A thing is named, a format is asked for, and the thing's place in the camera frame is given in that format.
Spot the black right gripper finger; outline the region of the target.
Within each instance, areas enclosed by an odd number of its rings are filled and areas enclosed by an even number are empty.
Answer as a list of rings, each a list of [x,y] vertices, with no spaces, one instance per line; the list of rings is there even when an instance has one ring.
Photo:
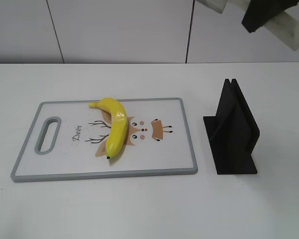
[[[255,32],[284,10],[296,6],[298,2],[299,0],[252,0],[242,19],[242,25],[249,33]]]

